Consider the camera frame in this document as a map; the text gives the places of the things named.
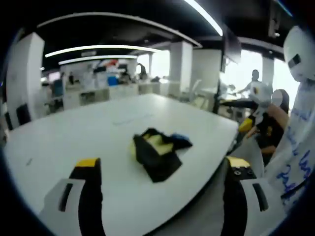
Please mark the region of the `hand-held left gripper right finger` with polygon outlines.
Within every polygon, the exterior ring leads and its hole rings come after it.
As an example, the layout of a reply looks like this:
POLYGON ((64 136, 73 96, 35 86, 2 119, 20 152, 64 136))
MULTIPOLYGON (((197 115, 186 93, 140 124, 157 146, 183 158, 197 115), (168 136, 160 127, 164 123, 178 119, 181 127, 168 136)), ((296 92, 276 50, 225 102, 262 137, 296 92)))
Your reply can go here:
POLYGON ((222 236, 267 236, 283 220, 280 194, 250 164, 226 157, 222 236))

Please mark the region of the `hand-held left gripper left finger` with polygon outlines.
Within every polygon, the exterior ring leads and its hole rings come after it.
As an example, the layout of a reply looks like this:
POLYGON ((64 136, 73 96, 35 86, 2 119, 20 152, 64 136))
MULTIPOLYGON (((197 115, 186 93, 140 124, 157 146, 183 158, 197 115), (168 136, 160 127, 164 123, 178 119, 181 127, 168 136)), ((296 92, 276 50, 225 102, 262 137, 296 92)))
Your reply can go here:
POLYGON ((56 236, 104 236, 101 160, 84 159, 45 196, 40 220, 56 236))

